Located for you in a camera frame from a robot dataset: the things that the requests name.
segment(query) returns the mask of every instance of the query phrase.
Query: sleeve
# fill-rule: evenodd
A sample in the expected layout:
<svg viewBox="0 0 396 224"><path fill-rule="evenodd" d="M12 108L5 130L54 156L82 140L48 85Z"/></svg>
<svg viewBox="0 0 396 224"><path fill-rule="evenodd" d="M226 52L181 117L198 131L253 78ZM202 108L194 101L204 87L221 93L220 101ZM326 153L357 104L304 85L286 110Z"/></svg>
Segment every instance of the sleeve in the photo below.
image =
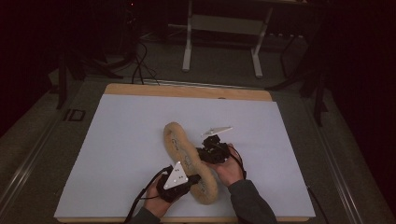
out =
<svg viewBox="0 0 396 224"><path fill-rule="evenodd" d="M130 222L127 224L158 224L160 223L160 219L156 216L152 215L152 213L147 210L145 207L140 208L139 212L132 218Z"/></svg>
<svg viewBox="0 0 396 224"><path fill-rule="evenodd" d="M277 223L270 205L260 196L251 180L239 180L228 190L239 223Z"/></svg>

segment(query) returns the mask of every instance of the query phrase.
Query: metal stand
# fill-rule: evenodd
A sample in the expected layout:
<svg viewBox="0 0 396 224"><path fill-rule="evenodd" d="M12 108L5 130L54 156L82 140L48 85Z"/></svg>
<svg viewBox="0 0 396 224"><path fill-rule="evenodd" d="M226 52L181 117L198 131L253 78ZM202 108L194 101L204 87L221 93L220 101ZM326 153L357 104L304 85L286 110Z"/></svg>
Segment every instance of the metal stand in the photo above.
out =
<svg viewBox="0 0 396 224"><path fill-rule="evenodd" d="M257 78L262 77L262 67L260 65L259 52L262 41L265 37L268 22L271 18L273 8L267 10L265 21L243 20L234 18L222 18L203 15L194 15L192 13L192 0L189 1L189 12L187 19L187 43L184 51L183 72L190 71L191 63L191 32L192 29L218 31L226 33L258 35L259 39L254 48L251 49L251 58L253 61L254 71Z"/></svg>

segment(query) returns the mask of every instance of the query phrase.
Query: table leg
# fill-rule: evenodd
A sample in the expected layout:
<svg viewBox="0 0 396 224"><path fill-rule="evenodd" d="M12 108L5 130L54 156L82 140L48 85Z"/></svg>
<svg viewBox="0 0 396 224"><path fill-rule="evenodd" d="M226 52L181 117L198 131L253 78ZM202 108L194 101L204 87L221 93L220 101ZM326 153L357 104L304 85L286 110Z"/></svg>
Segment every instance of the table leg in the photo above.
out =
<svg viewBox="0 0 396 224"><path fill-rule="evenodd" d="M262 46L262 41L264 40L265 31L267 30L268 22L271 18L272 12L273 12L273 8L270 7L267 11L265 21L262 23L262 29L259 34L259 40L257 42L257 45L255 48L251 50L251 58L253 60L253 66L254 66L254 72L256 74L256 78L262 77L262 66L260 65L259 51L260 51L260 47Z"/></svg>
<svg viewBox="0 0 396 224"><path fill-rule="evenodd" d="M187 43L186 49L184 50L183 59L183 72L190 71L190 61L191 61L191 20L192 20L192 0L189 1L189 17L187 18Z"/></svg>

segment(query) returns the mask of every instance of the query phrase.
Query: floor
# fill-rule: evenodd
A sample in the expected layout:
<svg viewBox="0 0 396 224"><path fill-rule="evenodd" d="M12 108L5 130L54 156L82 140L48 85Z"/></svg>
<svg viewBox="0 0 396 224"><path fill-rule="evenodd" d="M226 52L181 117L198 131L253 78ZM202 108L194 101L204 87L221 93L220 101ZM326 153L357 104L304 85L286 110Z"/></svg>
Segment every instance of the floor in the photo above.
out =
<svg viewBox="0 0 396 224"><path fill-rule="evenodd" d="M203 37L206 33L195 34L191 70L182 72L184 34L176 32L168 42L157 41L150 34L142 38L138 55L143 57L147 49L142 64L145 84L263 90L285 79L279 53L287 40L279 36L264 40L260 53L264 78L257 79L245 45L208 42ZM287 71L299 62L305 47L302 39L291 47L285 55ZM124 79L115 80L86 68L84 81L69 78L69 96L61 110L55 109L57 95L47 93L0 139L0 223L59 223L53 213L100 97L108 83L130 83L135 69L135 63L116 69ZM300 97L301 84L271 94L278 103L306 185L314 192L311 200L317 216L305 223L326 223L326 219L337 224L396 223L332 93L325 91L328 112L322 113L323 127L319 127L312 116L314 96ZM85 110L86 116L81 122L64 120L67 109Z"/></svg>

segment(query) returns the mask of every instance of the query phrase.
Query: white board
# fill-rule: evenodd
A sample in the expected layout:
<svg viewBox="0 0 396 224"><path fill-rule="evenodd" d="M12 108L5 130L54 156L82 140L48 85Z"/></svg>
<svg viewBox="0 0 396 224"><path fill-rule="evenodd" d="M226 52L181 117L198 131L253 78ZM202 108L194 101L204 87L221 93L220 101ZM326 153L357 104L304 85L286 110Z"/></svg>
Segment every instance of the white board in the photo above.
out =
<svg viewBox="0 0 396 224"><path fill-rule="evenodd" d="M57 218L126 217L137 194L174 162L163 144L163 127L178 122L202 147L209 128L233 143L253 181L277 217L314 217L304 180L275 102L159 96L103 95L55 212ZM190 194L166 217L234 217L228 190L219 182L211 205Z"/></svg>

